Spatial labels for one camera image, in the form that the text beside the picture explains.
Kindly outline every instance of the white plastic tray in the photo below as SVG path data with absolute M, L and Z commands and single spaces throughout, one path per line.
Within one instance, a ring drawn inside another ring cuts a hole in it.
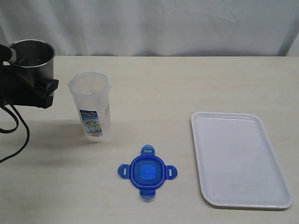
M 215 206 L 285 209 L 292 196 L 261 120 L 252 114 L 191 117 L 200 188 Z

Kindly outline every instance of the beige table surface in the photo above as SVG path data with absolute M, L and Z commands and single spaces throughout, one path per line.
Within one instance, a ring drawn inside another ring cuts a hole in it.
M 57 56 L 54 104 L 18 107 L 31 130 L 27 148 L 0 164 L 1 224 L 299 223 L 298 57 Z M 68 81 L 82 71 L 111 84 L 111 139 L 85 140 Z M 216 209 L 200 194 L 190 116 L 246 112 L 262 119 L 294 195 L 285 211 Z M 0 112 L 1 127 L 13 125 Z M 16 151 L 25 129 L 0 135 L 0 155 Z M 144 202 L 117 168 L 145 144 L 178 176 Z

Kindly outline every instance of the plastic container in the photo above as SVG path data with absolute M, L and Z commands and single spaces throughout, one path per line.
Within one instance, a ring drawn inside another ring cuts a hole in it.
M 97 72 L 82 72 L 68 86 L 87 139 L 107 140 L 110 136 L 110 85 L 107 77 Z

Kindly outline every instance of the black wire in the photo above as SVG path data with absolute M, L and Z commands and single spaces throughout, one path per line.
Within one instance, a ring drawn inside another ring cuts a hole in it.
M 0 133 L 9 134 L 9 133 L 14 132 L 15 130 L 17 130 L 17 128 L 19 126 L 19 120 L 18 120 L 18 118 L 8 108 L 2 106 L 1 109 L 4 110 L 4 111 L 6 111 L 10 116 L 12 116 L 12 118 L 15 121 L 16 126 L 15 126 L 15 128 L 13 128 L 11 130 L 5 130 L 5 129 L 0 128 Z
M 10 105 L 11 106 L 11 108 L 14 110 L 14 112 L 16 113 L 16 115 L 19 117 L 19 119 L 20 119 L 20 121 L 22 122 L 22 124 L 24 125 L 24 127 L 26 128 L 26 131 L 27 131 L 27 137 L 26 137 L 26 141 L 25 141 L 25 143 L 24 143 L 24 145 L 17 151 L 17 152 L 15 152 L 14 154 L 11 154 L 11 155 L 9 155 L 9 156 L 7 156 L 7 157 L 5 157 L 5 158 L 3 158 L 3 159 L 1 159 L 0 160 L 0 163 L 2 163 L 2 162 L 4 162 L 4 161 L 6 161 L 6 160 L 8 160 L 8 159 L 10 159 L 10 158 L 12 158 L 12 157 L 15 157 L 17 154 L 19 154 L 25 147 L 26 147 L 26 145 L 28 144 L 28 142 L 29 142 L 29 138 L 30 138 L 30 131 L 29 131 L 29 127 L 28 127 L 28 125 L 26 124 L 26 122 L 24 121 L 24 119 L 22 118 L 22 116 L 20 115 L 20 113 L 18 112 L 18 110 L 14 107 L 14 105 Z

